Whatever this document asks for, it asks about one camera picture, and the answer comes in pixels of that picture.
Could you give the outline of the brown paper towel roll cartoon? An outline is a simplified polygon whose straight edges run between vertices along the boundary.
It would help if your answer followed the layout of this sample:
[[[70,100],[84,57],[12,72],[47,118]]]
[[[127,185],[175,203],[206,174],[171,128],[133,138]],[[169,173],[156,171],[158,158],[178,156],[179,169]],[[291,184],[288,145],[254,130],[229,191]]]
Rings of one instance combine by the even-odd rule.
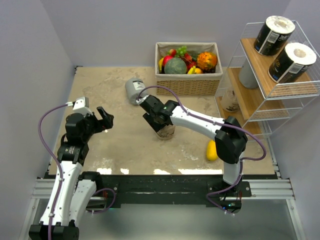
[[[160,140],[170,140],[174,137],[176,127],[174,125],[167,125],[156,133]]]

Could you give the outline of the grey paper towel roll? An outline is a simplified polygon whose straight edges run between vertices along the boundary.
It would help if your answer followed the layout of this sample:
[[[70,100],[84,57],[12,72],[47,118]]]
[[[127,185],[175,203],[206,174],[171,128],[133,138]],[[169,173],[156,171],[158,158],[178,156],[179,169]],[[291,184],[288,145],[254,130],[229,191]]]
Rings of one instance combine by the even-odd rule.
[[[243,63],[238,78],[240,83],[247,89],[256,89],[259,87],[248,60]]]
[[[144,82],[136,77],[130,78],[126,83],[125,83],[125,91],[126,95],[128,98],[128,101],[130,104],[136,106],[137,102],[136,99],[139,95],[139,93],[145,88]]]

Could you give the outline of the brown paper towel roll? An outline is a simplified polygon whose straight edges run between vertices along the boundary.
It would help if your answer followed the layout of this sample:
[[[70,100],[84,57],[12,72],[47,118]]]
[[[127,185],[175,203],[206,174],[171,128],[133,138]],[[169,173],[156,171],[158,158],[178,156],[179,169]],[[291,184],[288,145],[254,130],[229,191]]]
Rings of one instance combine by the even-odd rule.
[[[232,88],[228,88],[221,98],[222,108],[230,113],[235,113],[240,110],[237,97]]]

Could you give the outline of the black paper towel roll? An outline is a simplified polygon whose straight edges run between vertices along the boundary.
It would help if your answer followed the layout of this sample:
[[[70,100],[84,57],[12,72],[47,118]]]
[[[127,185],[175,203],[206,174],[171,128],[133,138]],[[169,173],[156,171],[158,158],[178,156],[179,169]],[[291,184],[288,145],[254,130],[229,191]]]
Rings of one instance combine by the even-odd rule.
[[[254,42],[254,49],[264,56],[274,56],[286,43],[296,26],[283,16],[269,16]]]
[[[277,84],[293,83],[316,60],[317,55],[309,46],[299,42],[290,42],[270,65],[268,75]]]

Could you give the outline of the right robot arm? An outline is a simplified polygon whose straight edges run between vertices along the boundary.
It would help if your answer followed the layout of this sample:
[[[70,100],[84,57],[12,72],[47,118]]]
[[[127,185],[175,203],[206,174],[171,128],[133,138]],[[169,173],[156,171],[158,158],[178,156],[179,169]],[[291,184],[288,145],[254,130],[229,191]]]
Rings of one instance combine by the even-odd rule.
[[[208,116],[186,108],[178,101],[162,103],[153,95],[139,97],[136,103],[144,109],[143,118],[154,131],[165,126],[178,126],[200,133],[215,142],[216,153],[223,161],[223,187],[216,194],[233,197],[240,190],[242,169],[240,158],[246,149],[248,138],[234,117],[227,119]]]

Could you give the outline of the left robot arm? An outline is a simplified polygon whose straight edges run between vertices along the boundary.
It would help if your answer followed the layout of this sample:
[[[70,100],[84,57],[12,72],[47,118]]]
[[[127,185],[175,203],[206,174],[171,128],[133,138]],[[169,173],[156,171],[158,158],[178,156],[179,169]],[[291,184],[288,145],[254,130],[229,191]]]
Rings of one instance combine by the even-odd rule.
[[[60,140],[57,155],[53,155],[57,165],[54,185],[39,223],[29,228],[32,240],[77,240],[79,223],[91,197],[100,195],[106,200],[110,193],[109,206],[115,203],[116,192],[103,187],[102,175],[82,170],[92,135],[113,127],[114,116],[101,106],[96,109],[101,119],[93,112],[82,113],[78,109],[66,118],[66,133]]]

